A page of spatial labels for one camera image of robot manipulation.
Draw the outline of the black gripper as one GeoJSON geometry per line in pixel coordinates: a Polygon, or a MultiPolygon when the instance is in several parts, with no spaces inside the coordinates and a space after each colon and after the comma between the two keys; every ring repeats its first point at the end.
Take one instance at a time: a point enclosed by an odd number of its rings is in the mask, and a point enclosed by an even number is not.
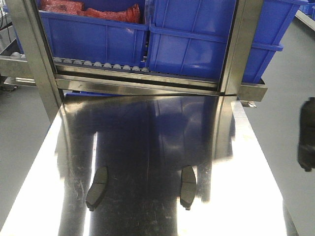
{"type": "Polygon", "coordinates": [[[315,168],[315,98],[310,97],[301,107],[299,120],[298,163],[311,172],[315,168]]]}

